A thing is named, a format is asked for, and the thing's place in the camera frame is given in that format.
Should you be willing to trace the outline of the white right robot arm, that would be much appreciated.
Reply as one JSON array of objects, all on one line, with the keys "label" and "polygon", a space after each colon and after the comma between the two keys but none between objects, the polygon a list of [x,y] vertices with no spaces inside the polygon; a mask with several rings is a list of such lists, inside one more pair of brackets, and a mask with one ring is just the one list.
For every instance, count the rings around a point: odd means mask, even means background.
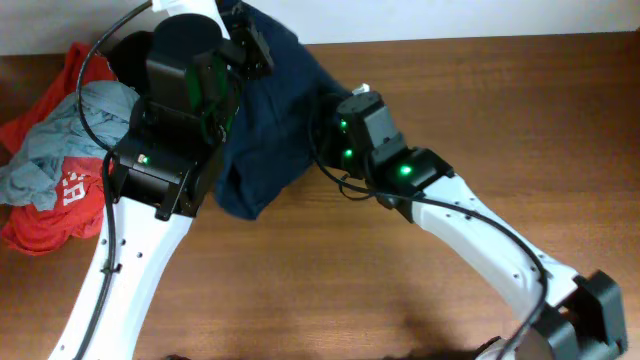
[{"label": "white right robot arm", "polygon": [[379,93],[323,96],[308,134],[316,164],[340,190],[374,198],[443,241],[510,307],[514,333],[489,340],[475,358],[613,360],[627,352],[619,285],[545,253],[438,154],[409,146]]}]

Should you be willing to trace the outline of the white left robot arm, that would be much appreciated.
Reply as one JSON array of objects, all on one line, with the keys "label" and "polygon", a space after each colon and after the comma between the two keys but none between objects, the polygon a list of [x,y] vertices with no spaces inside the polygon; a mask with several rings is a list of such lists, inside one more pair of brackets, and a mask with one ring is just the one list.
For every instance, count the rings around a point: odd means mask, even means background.
[{"label": "white left robot arm", "polygon": [[104,160],[105,219],[55,359],[133,356],[164,269],[222,170],[245,84],[273,70],[242,3],[150,8],[168,16],[153,30],[128,131]]}]

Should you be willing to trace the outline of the navy blue shorts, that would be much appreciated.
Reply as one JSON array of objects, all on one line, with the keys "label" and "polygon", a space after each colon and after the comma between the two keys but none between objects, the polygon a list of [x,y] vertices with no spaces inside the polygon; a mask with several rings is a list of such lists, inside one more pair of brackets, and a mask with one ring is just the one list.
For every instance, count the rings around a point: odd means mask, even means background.
[{"label": "navy blue shorts", "polygon": [[227,214],[255,220],[311,166],[308,121],[336,120],[330,100],[351,94],[285,25],[244,1],[218,3],[230,27],[234,11],[251,19],[269,46],[273,73],[246,83],[214,198]]}]

